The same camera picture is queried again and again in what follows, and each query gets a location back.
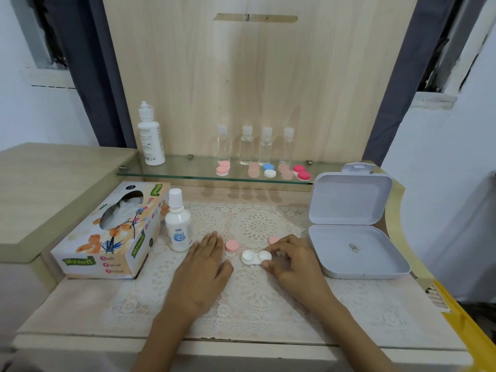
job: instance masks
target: forearm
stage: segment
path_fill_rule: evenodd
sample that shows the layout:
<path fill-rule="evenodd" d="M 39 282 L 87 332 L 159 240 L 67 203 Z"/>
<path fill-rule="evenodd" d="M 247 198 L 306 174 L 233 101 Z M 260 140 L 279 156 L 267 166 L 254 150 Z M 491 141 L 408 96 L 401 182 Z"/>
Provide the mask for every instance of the forearm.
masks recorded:
<path fill-rule="evenodd" d="M 192 321 L 183 314 L 163 309 L 153 320 L 152 329 L 136 359 L 133 372 L 168 371 L 191 324 Z"/>
<path fill-rule="evenodd" d="M 393 362 L 358 325 L 351 313 L 338 302 L 317 315 L 331 333 L 356 372 L 398 371 Z"/>

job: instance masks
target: transparent liquid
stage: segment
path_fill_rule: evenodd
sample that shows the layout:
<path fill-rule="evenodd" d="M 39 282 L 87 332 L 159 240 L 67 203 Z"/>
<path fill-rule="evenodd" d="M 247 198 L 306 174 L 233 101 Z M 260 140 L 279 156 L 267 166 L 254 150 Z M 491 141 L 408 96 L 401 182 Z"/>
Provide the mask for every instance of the transparent liquid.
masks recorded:
<path fill-rule="evenodd" d="M 293 139 L 287 139 L 284 141 L 283 152 L 281 156 L 280 164 L 291 165 L 293 162 L 293 153 L 295 152 L 295 141 Z"/>
<path fill-rule="evenodd" d="M 229 137 L 220 135 L 217 137 L 217 159 L 220 161 L 228 161 L 230 158 L 229 154 Z"/>
<path fill-rule="evenodd" d="M 241 136 L 239 143 L 239 162 L 242 165 L 247 165 L 251 161 L 253 161 L 253 137 Z"/>
<path fill-rule="evenodd" d="M 272 141 L 260 140 L 260 146 L 258 146 L 258 162 L 260 163 L 260 165 L 270 163 L 271 157 L 272 157 Z"/>

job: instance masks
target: tissue box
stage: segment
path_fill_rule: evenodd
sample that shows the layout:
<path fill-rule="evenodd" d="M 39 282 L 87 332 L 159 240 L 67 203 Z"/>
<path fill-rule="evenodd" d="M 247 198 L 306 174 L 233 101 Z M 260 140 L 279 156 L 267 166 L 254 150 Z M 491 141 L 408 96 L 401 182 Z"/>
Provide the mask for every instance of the tissue box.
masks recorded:
<path fill-rule="evenodd" d="M 136 278 L 169 211 L 169 184 L 123 181 L 53 250 L 71 278 Z"/>

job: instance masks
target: green label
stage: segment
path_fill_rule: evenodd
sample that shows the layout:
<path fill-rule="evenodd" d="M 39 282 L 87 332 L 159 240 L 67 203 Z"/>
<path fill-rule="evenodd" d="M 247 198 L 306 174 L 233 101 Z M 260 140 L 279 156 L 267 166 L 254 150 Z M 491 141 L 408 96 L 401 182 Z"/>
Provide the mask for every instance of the green label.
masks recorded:
<path fill-rule="evenodd" d="M 72 266 L 72 265 L 77 265 L 77 266 L 96 265 L 95 259 L 92 256 L 88 256 L 87 258 L 64 258 L 62 261 L 65 262 L 65 265 L 67 265 L 67 266 Z"/>
<path fill-rule="evenodd" d="M 150 196 L 158 196 L 158 193 L 160 192 L 160 189 L 162 189 L 162 184 L 157 184 L 155 188 L 152 189 L 152 192 L 150 193 Z"/>
<path fill-rule="evenodd" d="M 136 245 L 133 248 L 133 251 L 131 252 L 131 256 L 133 258 L 136 258 L 136 255 L 138 254 L 139 249 L 141 248 L 141 245 L 145 241 L 145 231 L 141 230 L 141 235 L 140 238 L 138 239 Z"/>

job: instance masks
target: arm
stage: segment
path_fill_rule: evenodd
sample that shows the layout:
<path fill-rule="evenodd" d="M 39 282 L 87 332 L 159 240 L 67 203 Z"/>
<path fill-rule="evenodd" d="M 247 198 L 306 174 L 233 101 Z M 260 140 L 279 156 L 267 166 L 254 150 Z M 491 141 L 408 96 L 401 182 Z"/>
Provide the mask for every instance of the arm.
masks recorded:
<path fill-rule="evenodd" d="M 166 372 L 170 369 L 189 327 L 210 309 L 233 272 L 228 260 L 219 270 L 223 248 L 222 237 L 214 231 L 189 249 L 174 273 L 164 306 L 153 320 L 133 372 Z"/>
<path fill-rule="evenodd" d="M 331 333 L 355 371 L 397 371 L 384 352 L 332 294 L 317 257 L 302 239 L 289 235 L 268 246 L 266 250 L 271 253 L 279 250 L 286 253 L 291 260 L 290 269 L 286 270 L 278 263 L 268 260 L 262 263 L 262 267 L 275 275 L 279 283 Z"/>

